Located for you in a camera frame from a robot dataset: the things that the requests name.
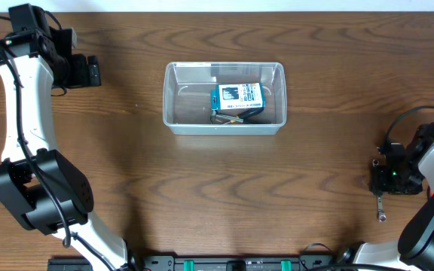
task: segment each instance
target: white background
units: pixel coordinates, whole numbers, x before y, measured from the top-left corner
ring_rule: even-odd
[[[47,11],[434,11],[434,0],[0,0],[0,12],[30,2]]]

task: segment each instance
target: green strip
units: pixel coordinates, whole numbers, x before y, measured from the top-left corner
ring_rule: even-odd
[[[194,271],[194,261],[184,260],[184,271]]]
[[[291,271],[291,261],[290,260],[282,260],[280,262],[280,266],[283,271]]]

